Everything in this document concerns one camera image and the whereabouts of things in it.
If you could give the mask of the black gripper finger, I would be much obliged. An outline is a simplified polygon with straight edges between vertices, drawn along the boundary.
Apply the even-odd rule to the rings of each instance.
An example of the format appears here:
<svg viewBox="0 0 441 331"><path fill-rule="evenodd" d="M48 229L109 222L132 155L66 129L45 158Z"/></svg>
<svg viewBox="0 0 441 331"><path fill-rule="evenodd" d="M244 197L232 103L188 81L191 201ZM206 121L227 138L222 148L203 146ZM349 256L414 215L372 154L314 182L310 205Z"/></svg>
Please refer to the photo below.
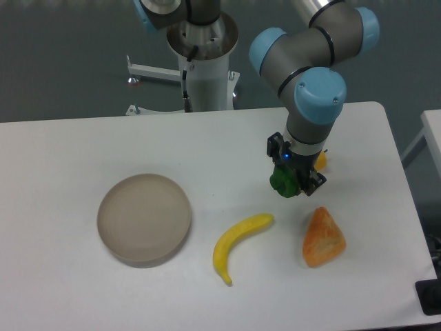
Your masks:
<svg viewBox="0 0 441 331"><path fill-rule="evenodd" d="M283 164L283 145L283 136L279 132L275 132L267 139L267 156L275 166Z"/></svg>
<svg viewBox="0 0 441 331"><path fill-rule="evenodd" d="M316 170L300 173L300 190L310 197L327 182L327 178Z"/></svg>

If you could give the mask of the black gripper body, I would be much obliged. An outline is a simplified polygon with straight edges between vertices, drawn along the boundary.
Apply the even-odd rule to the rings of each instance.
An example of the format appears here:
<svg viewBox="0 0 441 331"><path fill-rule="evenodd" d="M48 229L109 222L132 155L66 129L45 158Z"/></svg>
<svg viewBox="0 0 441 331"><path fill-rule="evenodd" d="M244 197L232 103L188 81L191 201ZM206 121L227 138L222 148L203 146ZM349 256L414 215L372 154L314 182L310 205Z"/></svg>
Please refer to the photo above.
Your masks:
<svg viewBox="0 0 441 331"><path fill-rule="evenodd" d="M311 155L297 154L290 149L291 144L288 141L283 145L283 163L292 169L300 186L300 173L315 170L315 163L320 151Z"/></svg>

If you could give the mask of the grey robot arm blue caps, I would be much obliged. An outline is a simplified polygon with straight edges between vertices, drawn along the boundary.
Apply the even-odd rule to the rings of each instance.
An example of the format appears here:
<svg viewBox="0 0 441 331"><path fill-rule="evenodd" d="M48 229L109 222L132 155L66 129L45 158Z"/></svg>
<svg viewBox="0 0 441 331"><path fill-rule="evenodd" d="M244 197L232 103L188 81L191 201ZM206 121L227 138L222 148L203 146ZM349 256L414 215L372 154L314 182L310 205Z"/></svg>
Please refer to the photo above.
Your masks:
<svg viewBox="0 0 441 331"><path fill-rule="evenodd" d="M184 110L226 110L229 55L238 43L235 21L219 1L135 1L147 30L167 32L178 57ZM317 160L347 96L344 79L333 65L372 49L380 26L367 8L345 1L297 1L307 29L289 35L280 28L262 31L249 48L258 75L288 111L284 132L267 140L274 163L270 184L290 198L313 194L325 177Z"/></svg>

